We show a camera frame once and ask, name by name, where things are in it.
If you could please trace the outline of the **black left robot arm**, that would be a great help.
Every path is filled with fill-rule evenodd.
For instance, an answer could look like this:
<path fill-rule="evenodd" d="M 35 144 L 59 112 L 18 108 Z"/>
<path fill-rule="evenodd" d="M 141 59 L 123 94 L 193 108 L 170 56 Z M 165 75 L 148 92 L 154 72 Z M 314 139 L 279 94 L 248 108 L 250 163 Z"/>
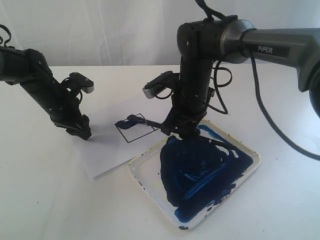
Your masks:
<path fill-rule="evenodd" d="M 1 47 L 0 79 L 11 86 L 20 85 L 56 127 L 85 141 L 91 137 L 90 119 L 80 111 L 82 93 L 94 90 L 94 82 L 86 76 L 72 72 L 58 82 L 39 51 Z"/>

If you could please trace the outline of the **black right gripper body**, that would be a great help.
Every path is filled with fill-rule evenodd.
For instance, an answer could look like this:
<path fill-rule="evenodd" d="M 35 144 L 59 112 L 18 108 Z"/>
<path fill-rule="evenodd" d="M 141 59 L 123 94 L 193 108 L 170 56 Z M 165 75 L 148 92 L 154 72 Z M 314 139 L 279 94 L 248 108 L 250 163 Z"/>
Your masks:
<path fill-rule="evenodd" d="M 198 126 L 207 113 L 210 77 L 210 72 L 181 72 L 171 98 L 172 107 L 165 120 L 179 121 L 178 127 Z"/>

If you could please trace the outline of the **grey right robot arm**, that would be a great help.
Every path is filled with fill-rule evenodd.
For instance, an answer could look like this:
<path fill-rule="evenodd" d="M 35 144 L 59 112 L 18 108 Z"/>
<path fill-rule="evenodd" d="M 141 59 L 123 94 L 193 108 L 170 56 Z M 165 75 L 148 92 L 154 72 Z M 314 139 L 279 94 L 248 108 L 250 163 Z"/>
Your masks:
<path fill-rule="evenodd" d="M 182 24 L 177 30 L 181 55 L 172 108 L 162 124 L 166 135 L 193 136 L 207 113 L 214 62 L 244 63 L 250 57 L 295 68 L 298 89 L 309 92 L 320 111 L 320 30 L 318 28 L 256 29 L 248 20 L 229 16 Z"/>

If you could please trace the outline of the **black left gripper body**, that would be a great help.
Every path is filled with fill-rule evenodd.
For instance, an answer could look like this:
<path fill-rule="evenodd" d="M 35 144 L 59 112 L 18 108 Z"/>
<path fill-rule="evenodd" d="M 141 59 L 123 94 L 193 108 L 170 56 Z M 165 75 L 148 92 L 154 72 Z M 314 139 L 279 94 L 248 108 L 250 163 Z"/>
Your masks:
<path fill-rule="evenodd" d="M 23 89 L 49 115 L 56 127 L 79 127 L 83 114 L 80 103 L 82 90 L 70 89 L 69 77 L 58 82 L 54 77 L 33 78 L 23 83 Z"/>

